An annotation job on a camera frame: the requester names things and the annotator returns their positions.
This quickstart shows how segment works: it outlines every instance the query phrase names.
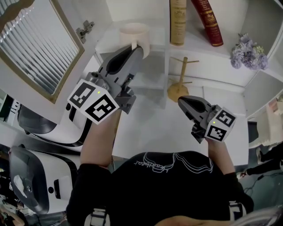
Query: flower bouquet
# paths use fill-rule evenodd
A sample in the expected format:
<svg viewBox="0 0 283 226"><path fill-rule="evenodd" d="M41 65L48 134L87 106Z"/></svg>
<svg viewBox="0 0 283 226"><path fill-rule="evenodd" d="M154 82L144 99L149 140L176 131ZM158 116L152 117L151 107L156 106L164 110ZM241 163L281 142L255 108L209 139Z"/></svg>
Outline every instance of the flower bouquet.
<svg viewBox="0 0 283 226"><path fill-rule="evenodd" d="M232 49L232 67L239 69L243 64L250 70L267 69L268 59L263 47L253 42L247 33L239 36L239 43Z"/></svg>

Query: book spine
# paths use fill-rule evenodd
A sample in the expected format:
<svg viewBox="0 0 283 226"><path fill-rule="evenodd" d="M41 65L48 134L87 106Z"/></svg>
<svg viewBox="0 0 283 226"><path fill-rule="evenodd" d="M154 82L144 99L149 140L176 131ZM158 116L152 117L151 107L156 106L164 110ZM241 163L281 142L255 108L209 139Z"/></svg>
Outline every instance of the book spine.
<svg viewBox="0 0 283 226"><path fill-rule="evenodd" d="M186 0L170 0L170 43L184 45L186 35Z"/></svg>
<svg viewBox="0 0 283 226"><path fill-rule="evenodd" d="M191 0L191 1L203 22L203 25L205 27L211 45L213 46L223 45L220 29L208 0Z"/></svg>

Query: round wooden base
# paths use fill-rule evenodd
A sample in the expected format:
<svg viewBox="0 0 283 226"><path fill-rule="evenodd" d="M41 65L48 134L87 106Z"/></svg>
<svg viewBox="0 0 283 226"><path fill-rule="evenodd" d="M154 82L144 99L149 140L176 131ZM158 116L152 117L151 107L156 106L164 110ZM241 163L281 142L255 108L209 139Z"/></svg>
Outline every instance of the round wooden base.
<svg viewBox="0 0 283 226"><path fill-rule="evenodd" d="M178 102L179 97L189 95L189 91L187 90L187 88L185 86L182 86L181 89L178 92L178 84L177 83L171 85L169 87L169 89L167 90L167 92L168 92L168 97L176 103Z"/></svg>

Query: door hinge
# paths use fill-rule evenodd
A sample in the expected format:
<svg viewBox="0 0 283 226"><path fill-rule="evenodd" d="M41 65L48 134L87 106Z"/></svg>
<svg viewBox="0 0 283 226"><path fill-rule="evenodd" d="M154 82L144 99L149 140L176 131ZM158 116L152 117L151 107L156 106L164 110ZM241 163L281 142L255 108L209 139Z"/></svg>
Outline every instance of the door hinge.
<svg viewBox="0 0 283 226"><path fill-rule="evenodd" d="M76 34L79 36L81 42L84 44L86 42L85 35L91 32L92 27L94 26L94 22L89 22L88 20L86 20L83 25L84 29L76 29Z"/></svg>

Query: wooden frame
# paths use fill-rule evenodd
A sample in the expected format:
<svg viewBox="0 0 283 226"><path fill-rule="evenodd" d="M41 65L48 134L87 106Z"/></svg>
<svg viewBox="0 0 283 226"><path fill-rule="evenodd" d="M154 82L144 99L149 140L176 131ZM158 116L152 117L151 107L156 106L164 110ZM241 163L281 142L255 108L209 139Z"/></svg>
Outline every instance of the wooden frame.
<svg viewBox="0 0 283 226"><path fill-rule="evenodd" d="M19 2L9 5L8 8L10 8L10 9L8 10L8 12L6 14L2 15L2 17L0 17L0 25L3 22L5 22L5 24L6 24L7 22L14 20L17 17L17 15L19 14L19 11L23 8L30 7L33 4L34 0L30 0L29 4L24 4L24 2L27 3L26 0L19 0ZM69 36L72 38L73 42L76 44L77 48L79 49L78 54L76 55L74 60L69 65L65 74L63 75L62 79L60 80L58 86L56 87L55 92L53 94L49 94L43 88L41 88L36 83L34 83L19 67L17 67L14 64L14 62L4 53L4 51L2 49L0 49L0 58L25 83L27 83L31 88L33 88L35 91L37 91L39 94L41 94L43 97L45 97L47 100L49 100L50 102L52 102L54 104L56 102L56 100L57 100L57 98L60 94L60 91L61 91L62 87L64 86L70 72L72 71L72 69L76 65L76 63L79 60L79 58L81 57L81 55L84 53L84 47L82 46L82 44L81 44L79 38L77 37L75 31L72 29L70 23L68 22L67 17L65 16L58 0L50 0L50 3L52 5L53 9L55 10L56 14L58 15L59 19L61 20L66 31L68 32Z"/></svg>

